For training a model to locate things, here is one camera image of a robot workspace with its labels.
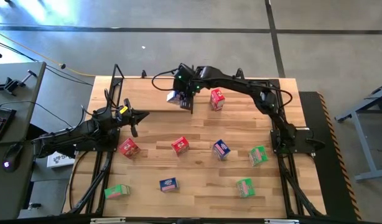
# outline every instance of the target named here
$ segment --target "orange stripe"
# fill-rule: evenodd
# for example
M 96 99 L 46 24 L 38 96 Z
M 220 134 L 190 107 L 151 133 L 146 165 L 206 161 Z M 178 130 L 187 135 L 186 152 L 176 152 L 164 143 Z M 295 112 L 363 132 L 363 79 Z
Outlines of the orange stripe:
M 346 170 L 346 167 L 345 167 L 345 165 L 343 165 L 343 164 L 341 164 L 341 163 L 339 163 L 340 164 L 340 166 L 343 168 L 343 169 L 345 169 Z
M 344 176 L 346 176 L 348 178 L 348 174 L 347 174 L 347 172 L 345 170 L 342 170 L 342 173 L 343 173 Z
M 336 138 L 336 135 L 335 135 L 335 130 L 333 129 L 333 124 L 331 122 L 329 113 L 327 111 L 328 108 L 325 105 L 324 96 L 321 93 L 319 93 L 319 92 L 317 92 L 317 93 L 320 96 L 322 108 L 323 108 L 325 117 L 327 118 L 328 127 L 329 127 L 329 130 L 330 130 L 331 136 L 332 136 L 333 143 L 335 145 L 335 150 L 336 150 L 336 152 L 338 154 L 339 164 L 340 164 L 340 167 L 342 168 L 342 173 L 343 173 L 343 176 L 345 178 L 345 182 L 347 183 L 346 186 L 347 186 L 347 189 L 349 191 L 350 198 L 352 199 L 352 204 L 354 206 L 354 212 L 356 214 L 356 218 L 357 218 L 357 220 L 360 221 L 361 220 L 361 214 L 360 214 L 360 211 L 358 209 L 358 205 L 356 203 L 357 200 L 355 198 L 354 191 L 352 189 L 352 183 L 350 182 L 350 178 L 348 177 L 348 174 L 347 174 L 347 170 L 346 170 L 346 167 L 345 167 L 345 163 L 343 161 L 343 157 L 342 157 L 342 155 L 340 153 L 340 148 L 339 148 L 339 145 L 338 145 L 338 142 L 337 142 L 337 138 Z
M 354 193 L 350 192 L 349 195 L 350 195 L 350 197 L 351 197 L 352 199 L 354 199 L 354 201 L 357 201 L 357 199 L 355 198 Z

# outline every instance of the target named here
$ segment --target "black mat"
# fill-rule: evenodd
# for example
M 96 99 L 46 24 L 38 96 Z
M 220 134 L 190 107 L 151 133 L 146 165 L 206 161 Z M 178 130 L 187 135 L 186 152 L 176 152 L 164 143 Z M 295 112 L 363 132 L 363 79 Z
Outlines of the black mat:
M 314 161 L 327 215 L 340 220 L 357 221 L 360 216 L 354 193 L 342 156 L 338 153 L 324 99 L 317 92 L 300 92 L 300 100 L 306 125 L 313 130 L 315 139 L 326 143 L 326 147 L 316 153 Z

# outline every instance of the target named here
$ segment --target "gray metal stand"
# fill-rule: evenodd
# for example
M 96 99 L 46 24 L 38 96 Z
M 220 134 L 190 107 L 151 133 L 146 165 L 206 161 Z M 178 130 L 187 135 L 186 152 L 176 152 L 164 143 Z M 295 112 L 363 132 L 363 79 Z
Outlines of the gray metal stand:
M 372 149 L 382 151 L 382 110 L 368 110 L 380 101 L 382 101 L 382 86 L 353 109 L 335 117 L 335 120 L 339 123 L 347 118 L 352 118 L 370 167 L 369 172 L 355 176 L 357 181 L 382 177 L 382 169 L 376 167 L 371 154 Z

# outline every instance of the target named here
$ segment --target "keyboard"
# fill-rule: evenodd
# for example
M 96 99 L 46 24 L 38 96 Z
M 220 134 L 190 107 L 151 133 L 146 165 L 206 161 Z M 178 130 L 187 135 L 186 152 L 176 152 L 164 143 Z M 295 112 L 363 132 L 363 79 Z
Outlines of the keyboard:
M 0 140 L 16 115 L 16 110 L 0 107 Z

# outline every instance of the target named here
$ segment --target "green box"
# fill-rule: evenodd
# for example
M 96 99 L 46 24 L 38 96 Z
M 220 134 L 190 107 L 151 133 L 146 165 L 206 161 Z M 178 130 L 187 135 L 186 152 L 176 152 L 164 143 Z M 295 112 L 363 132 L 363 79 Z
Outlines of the green box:
M 254 188 L 250 178 L 237 181 L 236 187 L 240 191 L 241 197 L 254 196 Z
M 118 184 L 113 187 L 104 190 L 105 199 L 115 198 L 120 195 L 129 195 L 130 188 L 127 185 Z
M 249 152 L 249 159 L 251 160 L 252 166 L 256 166 L 261 162 L 267 161 L 268 157 L 264 146 L 254 147 Z

